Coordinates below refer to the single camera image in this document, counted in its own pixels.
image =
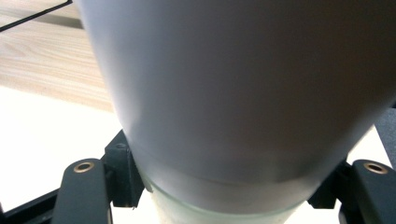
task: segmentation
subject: white surface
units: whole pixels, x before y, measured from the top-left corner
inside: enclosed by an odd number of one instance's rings
[[[72,162],[100,158],[120,129],[116,116],[83,105],[0,87],[0,202],[5,211],[59,188]],[[350,159],[369,159],[390,166],[372,128]],[[313,210],[306,203],[292,223],[338,223],[338,210]],[[113,209],[115,224],[157,223],[145,191],[139,207]]]

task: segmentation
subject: tapered gray object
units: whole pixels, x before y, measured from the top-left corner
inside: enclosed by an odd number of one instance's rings
[[[77,3],[139,171],[183,203],[300,203],[395,100],[395,1]]]

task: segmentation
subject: dark gray fabric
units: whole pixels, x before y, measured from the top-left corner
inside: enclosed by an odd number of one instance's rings
[[[390,108],[378,119],[375,127],[388,153],[390,163],[396,168],[396,109]]]

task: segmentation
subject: light wood panel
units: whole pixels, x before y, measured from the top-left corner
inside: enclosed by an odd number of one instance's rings
[[[0,24],[30,14],[0,8]],[[74,28],[77,18],[72,4],[0,33],[0,85],[111,111],[86,33]]]

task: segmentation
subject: wood grain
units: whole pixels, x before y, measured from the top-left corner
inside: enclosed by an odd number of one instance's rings
[[[1,22],[23,16],[21,9],[1,8]],[[53,22],[75,20],[76,6],[45,17],[0,33],[0,85],[111,111],[86,33]]]

